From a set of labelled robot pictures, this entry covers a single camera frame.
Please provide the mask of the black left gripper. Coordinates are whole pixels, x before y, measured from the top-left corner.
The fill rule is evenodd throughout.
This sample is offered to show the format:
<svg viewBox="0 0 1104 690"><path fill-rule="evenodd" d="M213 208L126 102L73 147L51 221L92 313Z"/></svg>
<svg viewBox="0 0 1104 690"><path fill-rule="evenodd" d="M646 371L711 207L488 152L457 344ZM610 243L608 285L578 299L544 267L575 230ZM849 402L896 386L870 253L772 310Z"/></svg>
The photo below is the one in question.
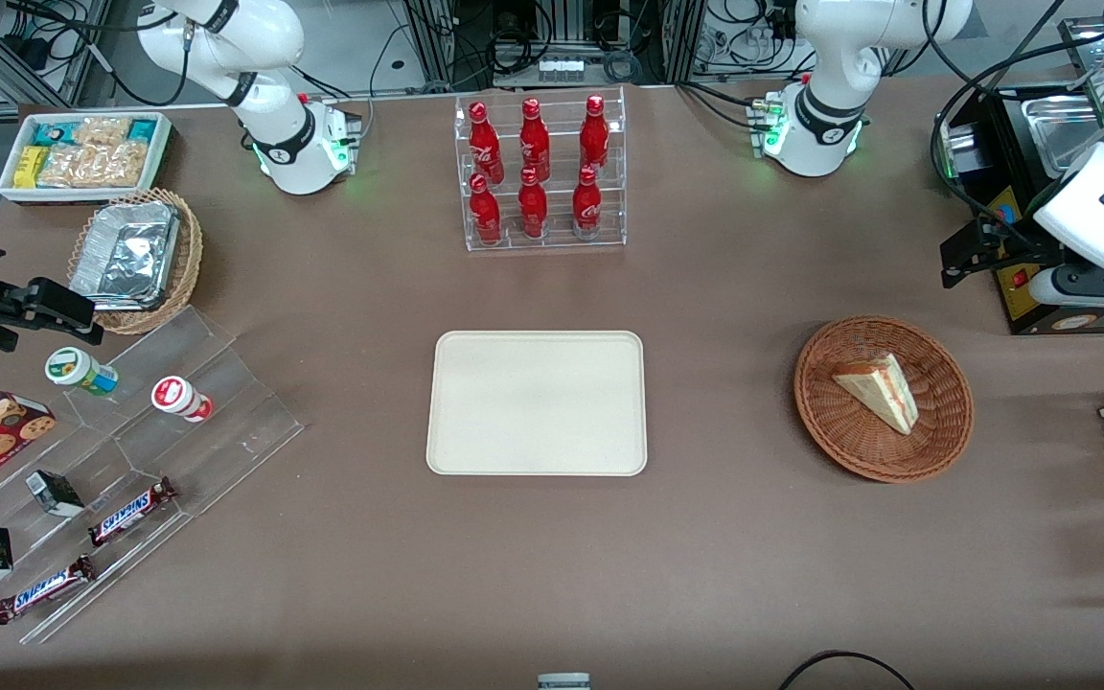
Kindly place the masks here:
<svg viewBox="0 0 1104 690"><path fill-rule="evenodd" d="M941 284L952 289L969 276L1008 267L1055 267L1068 250L1033 217L969 221L940 244Z"/></svg>

